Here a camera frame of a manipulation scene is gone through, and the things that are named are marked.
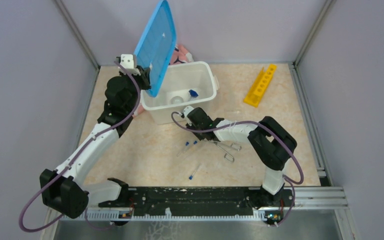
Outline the blue plastic bin lid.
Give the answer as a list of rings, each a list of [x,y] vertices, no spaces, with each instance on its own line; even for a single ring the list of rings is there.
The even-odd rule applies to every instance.
[[[163,84],[176,42],[177,34],[169,2],[161,0],[134,50],[138,65],[150,69],[150,89],[146,92],[152,98],[158,95]]]

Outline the white round ball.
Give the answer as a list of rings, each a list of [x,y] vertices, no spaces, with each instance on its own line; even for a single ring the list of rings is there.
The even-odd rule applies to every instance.
[[[170,100],[170,104],[171,105],[177,105],[177,104],[182,104],[184,103],[185,100],[181,97],[181,96],[174,96],[171,100]]]

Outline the white plastic storage bin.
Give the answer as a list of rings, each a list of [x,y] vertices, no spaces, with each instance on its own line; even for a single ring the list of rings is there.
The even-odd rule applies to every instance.
[[[196,91],[196,100],[189,100],[189,90]],[[208,63],[195,61],[170,65],[156,97],[141,93],[142,106],[157,125],[172,123],[172,112],[182,112],[186,106],[206,109],[217,96],[219,83]],[[171,99],[180,96],[184,103],[171,104]]]

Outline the blue clamp piece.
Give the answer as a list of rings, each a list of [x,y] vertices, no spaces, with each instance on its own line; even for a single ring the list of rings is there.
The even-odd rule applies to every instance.
[[[193,89],[190,89],[188,93],[189,93],[189,99],[188,99],[189,102],[194,101],[199,97],[199,94]]]

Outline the metal crucible tongs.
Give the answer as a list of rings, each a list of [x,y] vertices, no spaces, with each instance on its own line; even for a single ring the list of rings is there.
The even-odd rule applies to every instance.
[[[235,143],[235,142],[231,143],[230,145],[227,145],[225,143],[213,141],[213,140],[204,139],[203,141],[215,145],[222,152],[224,152],[223,158],[231,164],[235,162],[235,157],[229,152],[229,150],[238,152],[242,149],[242,146],[238,143]]]

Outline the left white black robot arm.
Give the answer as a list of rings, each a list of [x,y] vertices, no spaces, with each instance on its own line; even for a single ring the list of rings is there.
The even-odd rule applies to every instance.
[[[86,208],[112,202],[118,207],[129,203],[128,184],[116,178],[85,185],[97,161],[127,130],[139,106],[142,90],[151,89],[150,68],[119,71],[106,84],[103,112],[97,124],[78,149],[54,170],[45,169],[40,177],[42,202],[75,219]]]

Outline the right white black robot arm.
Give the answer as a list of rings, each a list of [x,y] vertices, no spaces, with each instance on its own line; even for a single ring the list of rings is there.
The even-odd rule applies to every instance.
[[[281,200],[284,187],[284,168],[292,156],[297,141],[273,117],[261,121],[230,121],[224,118],[211,119],[201,107],[187,106],[180,116],[186,120],[185,128],[199,140],[214,143],[234,142],[249,144],[266,166],[262,182],[261,199],[267,206],[275,206]]]

